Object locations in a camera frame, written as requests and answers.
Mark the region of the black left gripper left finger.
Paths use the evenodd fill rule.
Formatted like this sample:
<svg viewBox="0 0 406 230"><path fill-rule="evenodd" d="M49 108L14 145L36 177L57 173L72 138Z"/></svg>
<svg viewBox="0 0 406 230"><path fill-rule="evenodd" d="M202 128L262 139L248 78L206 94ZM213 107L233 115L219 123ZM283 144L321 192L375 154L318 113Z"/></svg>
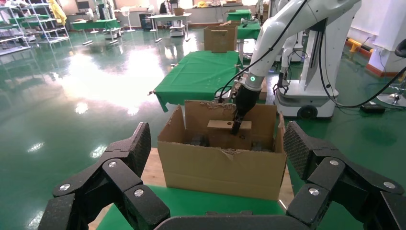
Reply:
<svg viewBox="0 0 406 230"><path fill-rule="evenodd" d="M133 229L155 229L170 210L141 179L150 151L150 127L141 122L131 137L111 143L93 165L55 186L38 228L86 230L114 204Z"/></svg>

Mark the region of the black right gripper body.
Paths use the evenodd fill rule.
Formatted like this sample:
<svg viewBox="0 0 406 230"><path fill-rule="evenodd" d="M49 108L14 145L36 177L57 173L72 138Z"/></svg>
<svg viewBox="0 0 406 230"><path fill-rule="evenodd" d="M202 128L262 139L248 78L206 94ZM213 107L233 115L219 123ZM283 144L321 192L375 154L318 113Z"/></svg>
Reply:
<svg viewBox="0 0 406 230"><path fill-rule="evenodd" d="M241 85L235 97L236 111L234 121L241 123L245 115L255 106L260 91L252 91Z"/></svg>

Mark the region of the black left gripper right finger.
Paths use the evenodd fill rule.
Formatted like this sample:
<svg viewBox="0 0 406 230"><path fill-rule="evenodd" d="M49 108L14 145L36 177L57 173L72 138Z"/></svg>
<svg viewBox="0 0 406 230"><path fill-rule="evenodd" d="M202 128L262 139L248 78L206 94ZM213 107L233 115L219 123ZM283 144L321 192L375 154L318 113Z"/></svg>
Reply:
<svg viewBox="0 0 406 230"><path fill-rule="evenodd" d="M304 185L286 214L315 230L331 203L342 205L365 230L406 227L404 188L345 157L332 143L307 135L291 121L283 148Z"/></svg>

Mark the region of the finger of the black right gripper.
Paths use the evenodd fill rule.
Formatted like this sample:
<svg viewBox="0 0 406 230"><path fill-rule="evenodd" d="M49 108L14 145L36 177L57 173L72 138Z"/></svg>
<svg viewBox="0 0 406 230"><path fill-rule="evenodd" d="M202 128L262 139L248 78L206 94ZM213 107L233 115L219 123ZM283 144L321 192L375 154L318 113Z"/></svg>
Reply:
<svg viewBox="0 0 406 230"><path fill-rule="evenodd" d="M231 134L236 135L239 132L240 126L242 124L242 120L240 118L235 118L232 128L231 128Z"/></svg>

